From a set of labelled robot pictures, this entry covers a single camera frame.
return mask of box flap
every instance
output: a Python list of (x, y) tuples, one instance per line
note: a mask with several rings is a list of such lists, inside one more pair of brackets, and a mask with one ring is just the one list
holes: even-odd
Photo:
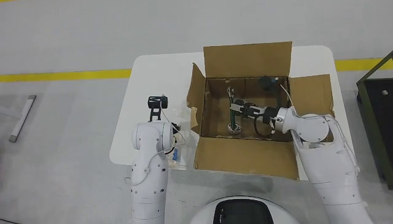
[(333, 113), (330, 75), (313, 75), (289, 79), (290, 96), (299, 115)]
[(194, 167), (293, 180), (299, 178), (291, 142), (200, 137)]
[(292, 42), (204, 47), (206, 77), (288, 76)]
[(204, 85), (206, 79), (198, 66), (193, 63), (192, 66), (192, 77), (187, 94), (187, 106), (191, 108), (191, 130), (200, 134), (201, 133), (201, 121), (203, 111), (203, 100), (204, 100)]

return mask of metal object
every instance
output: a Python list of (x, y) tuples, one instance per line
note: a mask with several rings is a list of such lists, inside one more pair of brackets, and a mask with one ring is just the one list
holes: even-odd
[(233, 89), (231, 86), (227, 88), (227, 93), (229, 96), (229, 116), (230, 116), (230, 123), (228, 124), (228, 131), (231, 134), (239, 134), (241, 132), (241, 127), (236, 122), (235, 111), (231, 109), (233, 104), (233, 97), (235, 94), (233, 93)]

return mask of blue label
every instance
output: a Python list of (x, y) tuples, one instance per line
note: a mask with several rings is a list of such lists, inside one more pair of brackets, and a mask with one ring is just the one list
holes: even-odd
[(177, 161), (177, 148), (174, 149), (172, 160)]

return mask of dark green frame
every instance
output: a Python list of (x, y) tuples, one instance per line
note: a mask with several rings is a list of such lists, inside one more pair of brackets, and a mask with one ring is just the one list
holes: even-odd
[(382, 170), (383, 176), (386, 179), (387, 186), (390, 190), (393, 190), (393, 162), (390, 161), (389, 155), (387, 154), (385, 144), (383, 142), (383, 138), (381, 132), (379, 130), (379, 126), (370, 102), (370, 98), (368, 97), (367, 89), (365, 86), (365, 81), (376, 72), (381, 66), (383, 66), (386, 62), (393, 58), (393, 51), (388, 54), (383, 60), (381, 60), (373, 69), (371, 69), (368, 73), (366, 73), (357, 83), (357, 89), (359, 91), (360, 98), (360, 111), (362, 114), (362, 119), (364, 121), (364, 125), (366, 128), (366, 132), (368, 135), (368, 140), (370, 143), (370, 147), (372, 148), (374, 157), (377, 157), (377, 167), (380, 167), (379, 170)]

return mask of white cable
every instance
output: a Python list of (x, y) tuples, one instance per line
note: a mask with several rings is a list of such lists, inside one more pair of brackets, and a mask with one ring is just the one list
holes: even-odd
[(182, 146), (182, 145), (185, 145), (185, 143), (186, 143), (186, 141), (185, 141), (185, 139), (184, 139), (184, 136), (180, 133), (180, 131), (179, 131), (175, 126), (173, 126), (173, 124), (169, 121), (168, 117), (166, 117), (166, 115), (165, 115), (165, 113), (164, 113), (164, 109), (162, 108), (161, 103), (162, 103), (162, 101), (160, 102), (161, 113), (164, 115), (164, 117), (165, 117), (165, 119), (168, 121), (168, 123), (171, 124), (172, 128), (173, 128), (174, 130), (176, 130), (176, 131), (180, 134), (180, 136), (183, 138), (184, 143), (183, 143), (183, 144), (176, 144), (176, 145), (174, 145), (174, 146), (172, 146), (172, 147), (170, 147), (170, 148), (168, 148), (168, 149), (162, 150), (162, 151), (157, 152), (156, 154), (154, 154), (154, 155), (152, 156), (152, 158), (149, 160), (149, 164), (147, 165), (147, 168), (145, 169), (145, 173), (146, 173), (146, 174), (145, 174), (145, 177), (144, 177), (140, 182), (138, 182), (137, 184), (131, 184), (131, 186), (133, 186), (133, 187), (142, 184), (142, 183), (146, 180), (146, 177), (147, 177), (147, 175), (148, 175), (149, 172), (150, 172), (150, 163), (152, 162), (152, 160), (153, 160), (153, 158), (154, 158), (155, 156), (157, 156), (158, 154), (161, 154), (161, 153), (163, 153), (163, 152), (165, 152), (165, 151), (167, 151), (167, 150), (171, 150), (172, 148), (180, 147), (180, 146)]
[(346, 141), (346, 138), (345, 138), (345, 135), (344, 135), (344, 132), (343, 132), (343, 130), (341, 129), (340, 123), (339, 123), (334, 117), (328, 116), (328, 115), (314, 115), (314, 116), (309, 116), (309, 117), (301, 117), (301, 116), (299, 116), (299, 114), (297, 114), (297, 111), (296, 111), (296, 109), (295, 109), (294, 102), (292, 101), (292, 98), (290, 97), (288, 91), (284, 88), (284, 86), (283, 86), (282, 84), (280, 84), (280, 86), (281, 86), (281, 88), (285, 91), (285, 93), (287, 94), (287, 96), (288, 96), (288, 98), (289, 98), (289, 101), (290, 101), (292, 107), (294, 108), (294, 111), (292, 112), (292, 114), (293, 114), (295, 117), (297, 117), (297, 118), (303, 118), (303, 119), (313, 119), (313, 118), (323, 117), (323, 118), (326, 119), (326, 120), (329, 118), (329, 119), (332, 119), (332, 120), (334, 120), (334, 121), (336, 122), (337, 127), (338, 127), (338, 130), (339, 130), (340, 135), (341, 135), (341, 138), (342, 138), (342, 140), (344, 141), (344, 144), (345, 144), (345, 146), (346, 146), (346, 148), (347, 148), (347, 151), (348, 151), (348, 153), (352, 154), (352, 157), (353, 157), (353, 160), (351, 159), (351, 160), (352, 160), (352, 163), (353, 163), (353, 165), (355, 166), (356, 170), (358, 171), (358, 170), (359, 170), (359, 166), (357, 165), (357, 160), (356, 160), (355, 153), (354, 153), (354, 151), (352, 150), (352, 148), (348, 145), (348, 143), (347, 143), (347, 141)]

